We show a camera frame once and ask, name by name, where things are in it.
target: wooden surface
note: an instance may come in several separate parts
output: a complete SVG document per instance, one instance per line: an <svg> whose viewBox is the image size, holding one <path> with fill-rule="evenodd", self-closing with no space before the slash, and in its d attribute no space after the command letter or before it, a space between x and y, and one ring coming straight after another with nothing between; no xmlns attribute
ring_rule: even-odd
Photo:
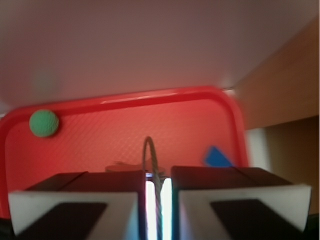
<svg viewBox="0 0 320 240"><path fill-rule="evenodd" d="M272 172L312 186L309 213L319 213L319 117L266 127L265 135Z"/></svg>
<svg viewBox="0 0 320 240"><path fill-rule="evenodd" d="M246 129L319 115L319 16L234 90Z"/></svg>

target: green foam ball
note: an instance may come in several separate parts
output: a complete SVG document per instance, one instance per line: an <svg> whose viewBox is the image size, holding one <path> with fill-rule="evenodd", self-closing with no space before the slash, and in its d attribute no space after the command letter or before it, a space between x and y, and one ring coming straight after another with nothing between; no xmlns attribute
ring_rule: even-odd
<svg viewBox="0 0 320 240"><path fill-rule="evenodd" d="M53 135L59 126L58 117L50 110L38 110L29 120L31 132L37 137L45 138Z"/></svg>

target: blue object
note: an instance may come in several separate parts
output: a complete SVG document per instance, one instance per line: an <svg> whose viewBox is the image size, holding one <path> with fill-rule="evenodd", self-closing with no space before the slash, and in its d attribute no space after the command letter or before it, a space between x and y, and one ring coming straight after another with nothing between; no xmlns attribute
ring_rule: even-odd
<svg viewBox="0 0 320 240"><path fill-rule="evenodd" d="M215 146L212 146L209 149L209 153L204 162L207 166L215 168L226 168L233 166L233 164L225 157L225 155L223 155L223 153Z"/></svg>

